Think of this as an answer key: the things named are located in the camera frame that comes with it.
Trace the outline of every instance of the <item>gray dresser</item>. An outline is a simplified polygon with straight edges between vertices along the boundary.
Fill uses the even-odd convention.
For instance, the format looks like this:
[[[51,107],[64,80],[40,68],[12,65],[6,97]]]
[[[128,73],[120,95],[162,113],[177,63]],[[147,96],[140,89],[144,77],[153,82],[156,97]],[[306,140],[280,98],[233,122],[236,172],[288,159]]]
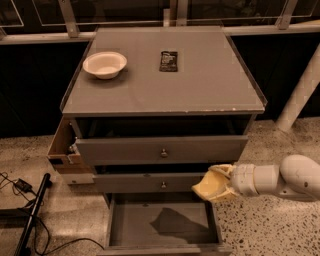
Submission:
[[[264,112],[231,40],[212,26],[99,28],[87,55],[102,51],[126,56],[125,69],[112,80],[81,70],[63,107],[110,207],[99,255],[229,255],[191,186],[239,159]],[[159,71],[162,51],[178,53],[178,72]]]

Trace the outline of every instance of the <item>power cord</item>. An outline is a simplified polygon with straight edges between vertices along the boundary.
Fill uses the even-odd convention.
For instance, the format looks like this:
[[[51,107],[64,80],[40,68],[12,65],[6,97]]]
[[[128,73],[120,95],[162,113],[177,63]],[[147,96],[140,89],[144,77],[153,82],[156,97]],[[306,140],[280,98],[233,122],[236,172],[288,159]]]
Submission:
[[[32,190],[32,186],[27,183],[26,181],[22,180],[22,179],[16,179],[16,180],[11,180],[9,179],[9,175],[8,173],[6,172],[2,172],[0,173],[0,175],[3,177],[3,180],[0,181],[0,189],[4,188],[5,186],[7,186],[8,184],[12,184],[12,191],[13,193],[16,195],[16,196],[19,196],[19,195],[22,195],[27,201],[28,203],[23,207],[23,208],[19,208],[21,211],[27,213],[29,216],[30,216],[30,213],[25,210],[29,207],[32,207],[33,204],[35,203],[35,198],[32,199],[32,200],[29,200],[22,192],[24,193],[28,193],[28,192],[31,192],[33,195],[36,196],[36,193]],[[78,238],[78,239],[75,239],[75,240],[72,240],[70,242],[67,242],[67,243],[64,243],[54,249],[52,249],[51,251],[47,251],[48,250],[48,247],[49,247],[49,244],[50,244],[50,241],[51,241],[51,235],[50,235],[50,232],[49,232],[49,229],[47,228],[47,226],[43,223],[43,221],[39,218],[39,217],[36,217],[36,222],[35,222],[35,237],[34,237],[34,250],[35,250],[35,253],[40,255],[40,256],[45,256],[45,255],[49,255],[51,253],[54,253],[58,250],[61,250],[61,249],[64,249],[65,247],[69,246],[69,245],[72,245],[74,243],[77,243],[77,242],[80,242],[80,241],[90,241],[90,242],[93,242],[95,243],[96,245],[98,245],[101,249],[104,249],[104,247],[99,244],[98,242],[94,241],[93,239],[91,238]],[[47,232],[47,243],[45,245],[45,248],[43,250],[43,252],[39,252],[36,248],[36,240],[37,240],[37,222],[40,222],[41,226],[46,230]]]
[[[1,172],[0,175],[3,177],[3,179],[0,181],[0,189],[3,189],[4,187],[6,187],[9,184],[12,184],[12,192],[13,194],[15,194],[16,196],[23,196],[25,200],[28,201],[28,203],[26,204],[25,207],[30,207],[33,205],[34,203],[34,199],[28,199],[22,192],[24,193],[28,193],[31,192],[33,195],[36,196],[36,193],[32,190],[32,186],[23,181],[22,179],[15,179],[15,180],[11,180],[9,179],[9,175],[7,172]]]
[[[49,229],[46,227],[46,225],[43,223],[43,221],[39,217],[37,217],[37,221],[40,222],[41,226],[46,230],[47,236],[48,236],[45,248],[44,248],[43,252],[41,253],[41,252],[39,252],[37,250],[37,244],[36,244],[36,240],[37,240],[37,225],[35,224],[35,237],[34,237],[34,240],[33,240],[33,242],[34,242],[33,246],[34,246],[34,250],[35,250],[36,254],[38,254],[40,256],[49,255],[51,253],[54,253],[54,252],[56,252],[58,250],[61,250],[61,249],[64,249],[65,247],[67,247],[69,245],[72,245],[74,243],[80,242],[80,241],[90,241],[90,242],[93,242],[96,245],[98,245],[102,250],[104,249],[104,247],[101,244],[99,244],[97,241],[94,241],[91,238],[78,238],[78,239],[72,240],[70,242],[64,243],[64,244],[62,244],[62,245],[60,245],[60,246],[58,246],[58,247],[56,247],[56,248],[54,248],[54,249],[52,249],[52,250],[47,252],[47,249],[48,249],[50,241],[51,241],[51,235],[50,235]]]

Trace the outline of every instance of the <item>white pillar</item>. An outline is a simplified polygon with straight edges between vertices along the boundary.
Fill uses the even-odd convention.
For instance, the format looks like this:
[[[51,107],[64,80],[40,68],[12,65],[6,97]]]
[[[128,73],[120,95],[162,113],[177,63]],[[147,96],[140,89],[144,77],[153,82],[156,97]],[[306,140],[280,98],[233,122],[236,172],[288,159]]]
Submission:
[[[276,126],[283,130],[290,130],[301,110],[320,83],[320,45],[310,59],[296,88],[276,121]]]

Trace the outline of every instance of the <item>white bowl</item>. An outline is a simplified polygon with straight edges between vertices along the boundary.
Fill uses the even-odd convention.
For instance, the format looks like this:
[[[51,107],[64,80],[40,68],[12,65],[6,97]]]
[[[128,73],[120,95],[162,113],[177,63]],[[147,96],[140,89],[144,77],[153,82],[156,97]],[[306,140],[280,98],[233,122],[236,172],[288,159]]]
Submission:
[[[127,65],[127,59],[117,52],[99,52],[83,62],[83,69],[99,79],[111,79]]]

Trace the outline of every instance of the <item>drawer front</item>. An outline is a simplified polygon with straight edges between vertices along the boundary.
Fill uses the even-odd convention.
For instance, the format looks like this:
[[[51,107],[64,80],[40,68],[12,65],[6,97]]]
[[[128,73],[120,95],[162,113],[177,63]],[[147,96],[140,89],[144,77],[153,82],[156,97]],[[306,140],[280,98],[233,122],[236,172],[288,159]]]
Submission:
[[[190,191],[204,174],[101,174],[94,175],[93,181],[103,193],[145,193]]]
[[[167,164],[237,161],[247,136],[78,139],[88,165]]]

